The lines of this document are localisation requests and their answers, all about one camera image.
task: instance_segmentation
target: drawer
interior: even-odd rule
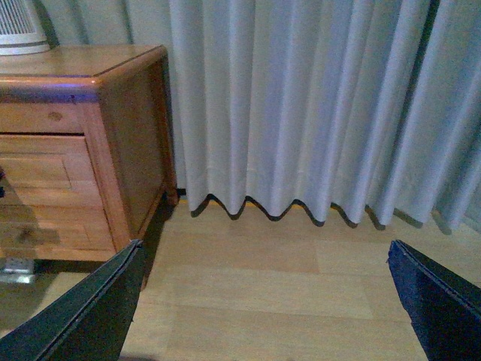
[[[0,135],[0,205],[102,208],[83,136]]]
[[[103,210],[0,206],[0,249],[114,251]]]
[[[72,103],[2,103],[0,132],[83,133]]]

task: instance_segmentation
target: laminate floor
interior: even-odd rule
[[[231,220],[215,202],[197,217],[181,203],[162,230],[123,361],[426,360],[386,264],[401,239],[481,286],[481,235],[447,235],[394,217],[377,230],[324,226],[293,207],[279,221],[246,206]],[[0,285],[0,335],[49,305],[86,272]]]

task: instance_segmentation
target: white curtain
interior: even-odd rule
[[[319,221],[333,202],[456,228],[479,209],[480,1],[40,3],[61,44],[168,47],[192,210],[211,193],[232,214],[251,196],[273,216],[298,199]]]

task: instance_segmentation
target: wooden cabinet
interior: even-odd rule
[[[177,202],[164,47],[0,56],[0,257],[104,261]]]

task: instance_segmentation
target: cabinet top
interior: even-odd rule
[[[163,46],[59,46],[44,53],[0,56],[0,92],[92,93],[166,55]]]

